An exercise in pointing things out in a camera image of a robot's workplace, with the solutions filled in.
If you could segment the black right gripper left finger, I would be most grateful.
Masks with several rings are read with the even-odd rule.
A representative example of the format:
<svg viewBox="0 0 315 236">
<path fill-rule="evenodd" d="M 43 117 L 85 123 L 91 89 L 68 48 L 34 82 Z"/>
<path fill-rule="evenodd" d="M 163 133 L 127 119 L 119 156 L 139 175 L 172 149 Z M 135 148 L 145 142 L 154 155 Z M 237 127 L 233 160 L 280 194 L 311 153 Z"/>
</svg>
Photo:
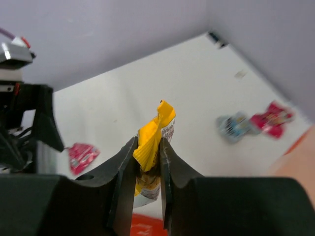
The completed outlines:
<svg viewBox="0 0 315 236">
<path fill-rule="evenodd" d="M 3 236 L 127 236 L 138 163 L 137 138 L 93 170 L 61 175 L 2 174 Z"/>
</svg>

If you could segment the yellow snack packet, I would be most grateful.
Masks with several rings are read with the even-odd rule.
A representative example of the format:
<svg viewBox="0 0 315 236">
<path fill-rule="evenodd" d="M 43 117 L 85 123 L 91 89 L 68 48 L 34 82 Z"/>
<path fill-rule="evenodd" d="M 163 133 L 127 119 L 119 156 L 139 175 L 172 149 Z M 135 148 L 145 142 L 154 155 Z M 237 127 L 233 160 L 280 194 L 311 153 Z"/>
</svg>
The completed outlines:
<svg viewBox="0 0 315 236">
<path fill-rule="evenodd" d="M 135 184 L 134 208 L 158 199 L 161 186 L 159 144 L 163 138 L 169 142 L 172 140 L 175 118 L 175 109 L 162 100 L 157 108 L 157 116 L 137 132 L 138 148 L 133 152 L 133 157 L 140 171 Z"/>
</svg>

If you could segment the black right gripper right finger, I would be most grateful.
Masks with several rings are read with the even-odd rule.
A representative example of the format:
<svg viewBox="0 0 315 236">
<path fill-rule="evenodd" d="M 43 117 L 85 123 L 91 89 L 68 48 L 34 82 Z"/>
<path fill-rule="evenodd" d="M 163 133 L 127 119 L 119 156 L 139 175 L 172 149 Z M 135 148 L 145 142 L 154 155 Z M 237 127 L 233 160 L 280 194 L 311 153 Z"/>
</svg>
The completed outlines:
<svg viewBox="0 0 315 236">
<path fill-rule="evenodd" d="M 315 210 L 289 177 L 205 177 L 159 144 L 163 226 L 170 236 L 312 236 Z"/>
</svg>

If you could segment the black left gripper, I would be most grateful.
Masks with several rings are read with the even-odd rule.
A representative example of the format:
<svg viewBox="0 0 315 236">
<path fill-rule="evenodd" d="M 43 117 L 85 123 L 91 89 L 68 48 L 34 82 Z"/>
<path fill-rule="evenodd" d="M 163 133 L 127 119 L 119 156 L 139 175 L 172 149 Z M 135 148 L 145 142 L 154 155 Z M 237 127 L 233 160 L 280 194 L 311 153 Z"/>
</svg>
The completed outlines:
<svg viewBox="0 0 315 236">
<path fill-rule="evenodd" d="M 53 89 L 23 82 L 0 84 L 0 164 L 14 172 L 31 165 L 42 141 L 62 152 L 53 112 Z"/>
</svg>

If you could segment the pink candy packet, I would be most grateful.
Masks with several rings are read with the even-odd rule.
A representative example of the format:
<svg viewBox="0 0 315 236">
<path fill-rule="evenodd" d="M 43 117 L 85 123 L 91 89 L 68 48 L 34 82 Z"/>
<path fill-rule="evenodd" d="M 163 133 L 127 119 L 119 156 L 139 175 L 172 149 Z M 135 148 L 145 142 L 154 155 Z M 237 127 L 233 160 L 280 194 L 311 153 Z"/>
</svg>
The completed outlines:
<svg viewBox="0 0 315 236">
<path fill-rule="evenodd" d="M 69 167 L 74 175 L 82 173 L 100 154 L 100 150 L 85 143 L 74 143 L 67 147 Z"/>
</svg>

